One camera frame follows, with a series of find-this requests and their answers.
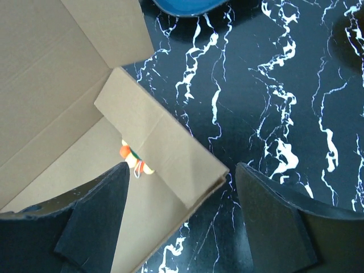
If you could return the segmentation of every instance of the colorful toy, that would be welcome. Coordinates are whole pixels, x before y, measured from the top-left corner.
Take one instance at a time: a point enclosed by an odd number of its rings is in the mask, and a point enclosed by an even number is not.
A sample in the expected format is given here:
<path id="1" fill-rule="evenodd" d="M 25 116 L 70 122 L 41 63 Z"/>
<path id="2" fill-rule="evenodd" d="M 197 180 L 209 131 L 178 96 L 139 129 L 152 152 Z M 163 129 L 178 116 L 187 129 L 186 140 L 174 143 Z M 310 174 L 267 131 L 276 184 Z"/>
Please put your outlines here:
<path id="1" fill-rule="evenodd" d="M 134 175 L 139 178 L 141 173 L 151 175 L 154 170 L 148 167 L 148 165 L 130 148 L 130 146 L 122 140 L 122 146 L 120 148 L 120 155 L 125 159 L 125 162 L 129 165 L 129 168 L 134 168 Z"/>

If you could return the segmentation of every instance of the black table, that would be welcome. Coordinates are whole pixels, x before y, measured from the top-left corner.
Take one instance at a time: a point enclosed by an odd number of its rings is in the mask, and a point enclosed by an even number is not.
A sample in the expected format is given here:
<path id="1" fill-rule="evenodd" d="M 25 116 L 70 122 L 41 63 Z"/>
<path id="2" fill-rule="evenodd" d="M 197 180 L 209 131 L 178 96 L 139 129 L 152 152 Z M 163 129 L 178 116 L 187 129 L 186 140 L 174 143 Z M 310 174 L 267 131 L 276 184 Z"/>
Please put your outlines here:
<path id="1" fill-rule="evenodd" d="M 179 20 L 142 3 L 156 52 L 127 71 L 231 174 L 139 272 L 248 272 L 238 162 L 364 212 L 360 1 L 231 1 Z"/>

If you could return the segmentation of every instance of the box flap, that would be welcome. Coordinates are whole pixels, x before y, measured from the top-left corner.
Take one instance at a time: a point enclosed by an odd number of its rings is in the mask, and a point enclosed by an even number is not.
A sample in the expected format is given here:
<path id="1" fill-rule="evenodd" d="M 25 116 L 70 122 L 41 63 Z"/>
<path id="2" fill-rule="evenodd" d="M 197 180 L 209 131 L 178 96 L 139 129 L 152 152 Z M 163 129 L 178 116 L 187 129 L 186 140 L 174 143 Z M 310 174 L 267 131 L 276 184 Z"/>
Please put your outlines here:
<path id="1" fill-rule="evenodd" d="M 138 0 L 61 1 L 110 68 L 154 53 Z"/>
<path id="2" fill-rule="evenodd" d="M 95 105 L 187 208 L 229 171 L 122 68 Z"/>

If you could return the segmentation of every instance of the blue dish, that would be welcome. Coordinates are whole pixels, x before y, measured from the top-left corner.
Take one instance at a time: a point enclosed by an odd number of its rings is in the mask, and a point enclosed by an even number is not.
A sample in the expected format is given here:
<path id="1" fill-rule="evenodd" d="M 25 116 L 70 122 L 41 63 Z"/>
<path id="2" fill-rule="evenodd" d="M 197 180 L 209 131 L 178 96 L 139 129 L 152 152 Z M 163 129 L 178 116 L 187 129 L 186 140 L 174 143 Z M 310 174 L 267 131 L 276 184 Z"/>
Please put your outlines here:
<path id="1" fill-rule="evenodd" d="M 153 0 L 165 13 L 175 17 L 196 17 L 228 0 Z"/>

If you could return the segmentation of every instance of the blue object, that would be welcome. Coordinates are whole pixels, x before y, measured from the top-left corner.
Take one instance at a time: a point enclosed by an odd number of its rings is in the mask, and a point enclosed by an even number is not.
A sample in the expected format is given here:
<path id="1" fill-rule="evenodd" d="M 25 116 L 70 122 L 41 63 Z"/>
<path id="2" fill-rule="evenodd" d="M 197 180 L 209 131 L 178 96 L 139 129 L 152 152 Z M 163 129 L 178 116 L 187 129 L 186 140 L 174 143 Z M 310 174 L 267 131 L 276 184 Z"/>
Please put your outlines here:
<path id="1" fill-rule="evenodd" d="M 196 17 L 228 0 L 153 0 L 165 13 L 175 17 Z"/>

